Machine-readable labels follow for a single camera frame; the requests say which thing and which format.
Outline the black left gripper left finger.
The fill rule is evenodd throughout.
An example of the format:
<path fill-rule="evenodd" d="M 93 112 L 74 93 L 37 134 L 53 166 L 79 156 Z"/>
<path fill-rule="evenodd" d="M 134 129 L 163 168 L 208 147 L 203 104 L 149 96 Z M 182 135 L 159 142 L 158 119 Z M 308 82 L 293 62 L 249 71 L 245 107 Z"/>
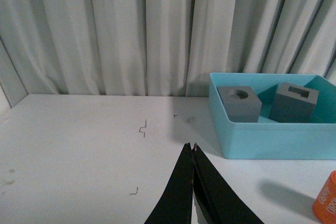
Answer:
<path fill-rule="evenodd" d="M 184 144 L 166 188 L 145 223 L 191 223 L 194 164 Z"/>

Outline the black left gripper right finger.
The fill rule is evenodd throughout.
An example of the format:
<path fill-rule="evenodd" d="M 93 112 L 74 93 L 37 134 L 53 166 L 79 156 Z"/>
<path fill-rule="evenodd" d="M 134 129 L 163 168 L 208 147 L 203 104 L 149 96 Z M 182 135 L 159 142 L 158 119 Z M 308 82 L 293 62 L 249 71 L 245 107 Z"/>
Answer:
<path fill-rule="evenodd" d="M 262 223 L 238 197 L 200 146 L 192 149 L 194 194 L 207 223 Z"/>

